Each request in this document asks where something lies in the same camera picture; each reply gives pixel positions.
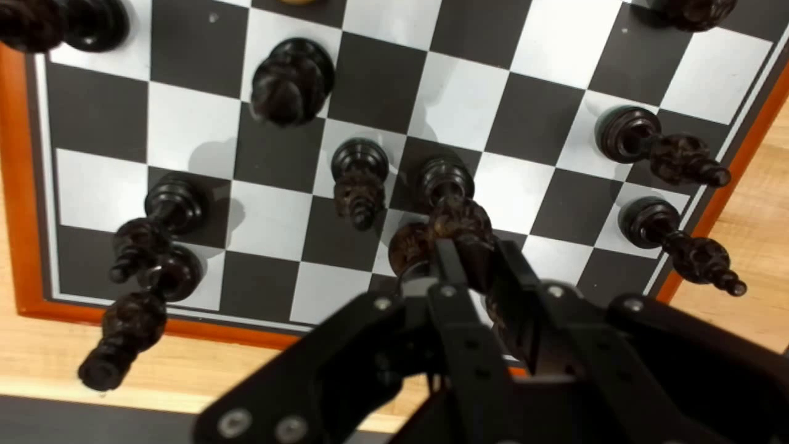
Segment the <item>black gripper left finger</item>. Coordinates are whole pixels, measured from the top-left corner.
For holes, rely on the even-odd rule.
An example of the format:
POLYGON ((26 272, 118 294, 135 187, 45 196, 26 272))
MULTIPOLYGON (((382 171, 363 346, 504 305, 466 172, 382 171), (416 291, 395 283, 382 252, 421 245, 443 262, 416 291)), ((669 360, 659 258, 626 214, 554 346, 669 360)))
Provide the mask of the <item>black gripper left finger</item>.
POLYGON ((457 247, 434 247, 420 303, 439 390, 415 415, 415 444, 525 444, 517 400, 494 332, 479 321, 457 247))

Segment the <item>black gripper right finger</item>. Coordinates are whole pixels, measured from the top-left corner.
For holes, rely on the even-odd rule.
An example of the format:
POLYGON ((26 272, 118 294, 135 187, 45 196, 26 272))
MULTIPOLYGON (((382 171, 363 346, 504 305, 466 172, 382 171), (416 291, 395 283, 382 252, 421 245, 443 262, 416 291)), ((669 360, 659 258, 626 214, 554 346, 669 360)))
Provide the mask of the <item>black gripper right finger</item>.
POLYGON ((696 444, 688 418, 636 349, 573 286, 542 282, 513 242, 495 245, 490 319, 536 374, 569 373, 626 444, 696 444))

